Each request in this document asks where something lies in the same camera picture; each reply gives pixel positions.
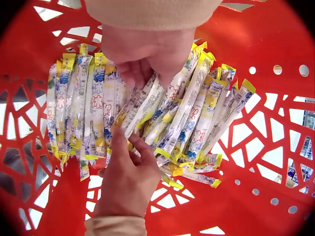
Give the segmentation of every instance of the yellow wrapper end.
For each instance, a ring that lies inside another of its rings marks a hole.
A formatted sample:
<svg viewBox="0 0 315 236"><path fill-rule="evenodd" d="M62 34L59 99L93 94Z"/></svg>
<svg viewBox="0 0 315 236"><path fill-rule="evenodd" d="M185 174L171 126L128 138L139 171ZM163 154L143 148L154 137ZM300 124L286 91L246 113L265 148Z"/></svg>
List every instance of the yellow wrapper end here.
<svg viewBox="0 0 315 236"><path fill-rule="evenodd" d="M155 149L155 152L156 152L156 153L159 153L159 154L161 154L161 155L163 155L163 156L166 157L167 159L169 159L170 156L171 156L167 151L164 151L162 148L156 148L156 149Z"/></svg>
<svg viewBox="0 0 315 236"><path fill-rule="evenodd" d="M93 160L93 159L98 159L98 156L95 155L85 155L86 160Z"/></svg>
<svg viewBox="0 0 315 236"><path fill-rule="evenodd" d="M236 82L234 83L234 87L235 87L235 90L238 91L238 79L236 79Z"/></svg>
<svg viewBox="0 0 315 236"><path fill-rule="evenodd" d="M80 45L79 53L81 56L87 56L89 54L88 53L88 45L86 43L82 43Z"/></svg>
<svg viewBox="0 0 315 236"><path fill-rule="evenodd" d="M251 82L249 82L247 79L244 79L242 86L244 86L245 88L247 88L250 92L255 93L256 92L256 88L251 84Z"/></svg>
<svg viewBox="0 0 315 236"><path fill-rule="evenodd" d="M222 182L221 180L217 179L217 180L212 184L211 187L217 188L221 182Z"/></svg>
<svg viewBox="0 0 315 236"><path fill-rule="evenodd" d="M235 68L233 68L233 67L231 67L231 66L229 66L229 65L227 65L227 64L223 64L223 63L222 63L221 67L222 67L223 69L229 69L229 70L236 71Z"/></svg>
<svg viewBox="0 0 315 236"><path fill-rule="evenodd" d="M215 166L216 166L216 167L220 167L221 162L222 162L222 154L218 154L218 155L217 155L217 161L216 161Z"/></svg>

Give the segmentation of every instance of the freeze pop tube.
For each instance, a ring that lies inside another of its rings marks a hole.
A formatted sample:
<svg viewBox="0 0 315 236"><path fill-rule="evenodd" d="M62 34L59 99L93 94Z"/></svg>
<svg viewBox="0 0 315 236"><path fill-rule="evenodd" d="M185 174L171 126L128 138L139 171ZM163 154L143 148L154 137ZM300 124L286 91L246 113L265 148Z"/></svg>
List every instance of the freeze pop tube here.
<svg viewBox="0 0 315 236"><path fill-rule="evenodd" d="M182 153L184 150L185 144L188 142L190 135L192 134L197 121L199 119L199 116L201 114L201 110L204 104L204 101L206 99L206 94L209 89L210 83L212 78L210 76L207 76L202 88L199 91L199 94L195 100L194 105L192 106L192 109L189 113L188 119L183 127L183 129L180 132L180 135L176 141L175 147L172 151L172 154L170 156L170 160L173 163L177 163L177 160L179 158L179 154Z"/></svg>
<svg viewBox="0 0 315 236"><path fill-rule="evenodd" d="M183 66L182 70L174 76L171 84L167 87L167 90L162 97L162 101L159 104L154 116L152 117L153 120L157 119L164 110L167 110L173 101L175 101L177 98L182 98L186 88L186 83L190 80L194 69L197 66L201 51L203 51L204 48L207 48L207 42L204 42L200 46L197 46L193 43L191 52L185 65Z"/></svg>
<svg viewBox="0 0 315 236"><path fill-rule="evenodd" d="M234 98L229 102L224 117L219 123L213 127L211 133L202 148L202 155L206 155L220 139L225 130L231 125L233 120L243 109L250 97L256 92L255 87L248 81L244 80L241 88L236 93Z"/></svg>
<svg viewBox="0 0 315 236"><path fill-rule="evenodd" d="M61 69L61 61L53 64L49 69L48 89L47 89L47 129L51 150L55 157L59 159L57 136L56 136L56 83L57 70Z"/></svg>
<svg viewBox="0 0 315 236"><path fill-rule="evenodd" d="M92 83L92 119L96 156L101 158L105 158L106 155L103 119L103 85L106 62L107 58L103 53L95 53L94 77Z"/></svg>
<svg viewBox="0 0 315 236"><path fill-rule="evenodd" d="M212 119L212 122L209 126L209 130L211 130L213 128L213 126L217 123L217 121L221 115L223 104L224 104L227 92L230 89L230 84L234 78L235 71L236 71L236 69L234 69L233 67L230 67L226 64L222 64L221 67L218 67L217 77L220 77L221 81L228 82L228 84L219 95L219 98L217 101L217 108L215 109L215 112L213 114L213 119Z"/></svg>
<svg viewBox="0 0 315 236"><path fill-rule="evenodd" d="M56 133L59 157L61 163L67 161L67 146L65 145L65 105L68 80L73 69L75 53L64 53L61 72L57 71L58 86L56 88Z"/></svg>
<svg viewBox="0 0 315 236"><path fill-rule="evenodd" d="M197 98L199 90L203 85L203 82L209 72L209 69L213 65L215 58L211 53L201 52L198 64L192 76L191 82L187 89L187 92L180 104L180 107L171 123L171 126L167 132L166 137L160 143L157 153L164 155L166 158L170 158L170 155L175 147L176 141L183 129L192 106Z"/></svg>
<svg viewBox="0 0 315 236"><path fill-rule="evenodd" d="M221 183L221 180L216 179L214 177L208 177L206 175L198 174L198 173L193 173L191 171L184 171L182 174L183 177L187 179L191 179L194 181L198 181L200 183L208 184L213 188L217 188L219 184Z"/></svg>
<svg viewBox="0 0 315 236"><path fill-rule="evenodd" d="M185 154L187 155L187 160L179 160L179 163L189 162L191 166L193 166L196 162L196 158L199 155L199 152L207 140L208 128L211 123L213 113L215 108L217 107L217 99L219 97L220 92L227 86L226 81L213 79L209 90L206 95L206 100L203 105L200 118L196 125L196 128L191 136L190 143L185 150Z"/></svg>

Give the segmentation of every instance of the sleeve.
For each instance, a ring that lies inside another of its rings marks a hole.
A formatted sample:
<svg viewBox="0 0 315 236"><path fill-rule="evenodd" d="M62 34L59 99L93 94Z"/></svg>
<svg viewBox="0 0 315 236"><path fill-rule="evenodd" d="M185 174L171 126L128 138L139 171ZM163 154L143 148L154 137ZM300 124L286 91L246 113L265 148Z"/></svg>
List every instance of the sleeve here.
<svg viewBox="0 0 315 236"><path fill-rule="evenodd" d="M84 236L146 236L145 220L136 216L105 216L85 221Z"/></svg>
<svg viewBox="0 0 315 236"><path fill-rule="evenodd" d="M222 0L85 0L103 24L131 30L181 30L205 23Z"/></svg>

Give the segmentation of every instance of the basket hole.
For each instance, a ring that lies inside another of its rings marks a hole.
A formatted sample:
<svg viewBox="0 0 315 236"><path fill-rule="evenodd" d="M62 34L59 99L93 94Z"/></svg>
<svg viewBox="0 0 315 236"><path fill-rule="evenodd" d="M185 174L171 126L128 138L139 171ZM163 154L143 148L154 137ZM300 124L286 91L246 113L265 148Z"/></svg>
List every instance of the basket hole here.
<svg viewBox="0 0 315 236"><path fill-rule="evenodd" d="M276 75L280 75L282 73L282 67L280 65L274 65L273 66L273 72Z"/></svg>
<svg viewBox="0 0 315 236"><path fill-rule="evenodd" d="M309 137L309 136L305 137L300 155L307 158L307 159L313 160L313 150L312 150L311 137Z"/></svg>
<svg viewBox="0 0 315 236"><path fill-rule="evenodd" d="M277 172L274 172L273 170L268 169L267 167L264 167L260 164L256 164L258 167L258 170L261 174L261 176L263 176L266 179L269 179L271 181L277 182L277 183L281 183L282 180L282 175L280 175Z"/></svg>
<svg viewBox="0 0 315 236"><path fill-rule="evenodd" d="M98 33L95 33L94 36L93 36L92 42L96 42L96 43L102 42L102 35L98 34Z"/></svg>
<svg viewBox="0 0 315 236"><path fill-rule="evenodd" d="M289 158L286 186L289 188L294 188L298 185L299 185L299 181L297 178L294 161L292 158Z"/></svg>
<svg viewBox="0 0 315 236"><path fill-rule="evenodd" d="M89 34L89 31L90 31L89 26L82 26L82 27L71 28L71 29L69 29L69 31L67 33L86 38Z"/></svg>
<svg viewBox="0 0 315 236"><path fill-rule="evenodd" d="M76 42L76 41L78 41L78 40L77 39L73 39L73 38L63 37L60 40L60 43L61 43L61 45L65 46L65 45L68 45L68 44Z"/></svg>
<svg viewBox="0 0 315 236"><path fill-rule="evenodd" d="M63 14L62 12L54 11L43 7L34 6L34 9L43 21L51 20Z"/></svg>
<svg viewBox="0 0 315 236"><path fill-rule="evenodd" d="M273 199L271 199L270 203L271 203L271 205L276 206L279 203L279 199L278 198L273 198Z"/></svg>
<svg viewBox="0 0 315 236"><path fill-rule="evenodd" d="M290 214L294 214L297 212L297 207L296 206L290 206L288 212Z"/></svg>
<svg viewBox="0 0 315 236"><path fill-rule="evenodd" d="M258 196L259 195L259 190L254 188L252 193L253 193L253 195Z"/></svg>
<svg viewBox="0 0 315 236"><path fill-rule="evenodd" d="M59 5L69 7L72 9L78 9L82 7L80 0L74 1L74 0L59 0L57 2Z"/></svg>
<svg viewBox="0 0 315 236"><path fill-rule="evenodd" d="M309 69L306 65L300 65L299 72L301 76L308 77Z"/></svg>
<svg viewBox="0 0 315 236"><path fill-rule="evenodd" d="M56 30L56 31L52 31L52 33L56 36L56 37L58 37L60 34L61 34L61 30Z"/></svg>
<svg viewBox="0 0 315 236"><path fill-rule="evenodd" d="M256 67L251 66L251 67L249 68L249 73L250 73L251 75L255 74L255 73L256 73Z"/></svg>

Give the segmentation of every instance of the circular hole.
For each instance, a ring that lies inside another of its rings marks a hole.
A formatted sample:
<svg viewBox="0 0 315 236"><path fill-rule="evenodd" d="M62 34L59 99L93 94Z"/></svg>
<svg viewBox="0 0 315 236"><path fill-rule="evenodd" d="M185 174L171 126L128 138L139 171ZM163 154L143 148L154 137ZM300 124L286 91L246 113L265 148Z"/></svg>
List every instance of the circular hole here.
<svg viewBox="0 0 315 236"><path fill-rule="evenodd" d="M254 67L254 66L251 66L250 68L249 68L249 73L250 74L255 74L256 73L256 67Z"/></svg>
<svg viewBox="0 0 315 236"><path fill-rule="evenodd" d="M294 213L296 213L296 211L297 211L297 207L296 206L290 206L290 208L288 210L288 212L290 214L294 214Z"/></svg>
<svg viewBox="0 0 315 236"><path fill-rule="evenodd" d="M282 67L280 65L274 65L273 71L276 75L280 75L282 73Z"/></svg>
<svg viewBox="0 0 315 236"><path fill-rule="evenodd" d="M252 193L253 193L255 196L258 196L259 190L256 189L256 188L254 188L253 191L252 191Z"/></svg>
<svg viewBox="0 0 315 236"><path fill-rule="evenodd" d="M276 205L278 205L279 200L278 200L278 198L273 198L273 199L271 199L270 203L271 203L271 205L276 206Z"/></svg>
<svg viewBox="0 0 315 236"><path fill-rule="evenodd" d="M309 70L306 65L300 65L299 71L301 76L308 77Z"/></svg>

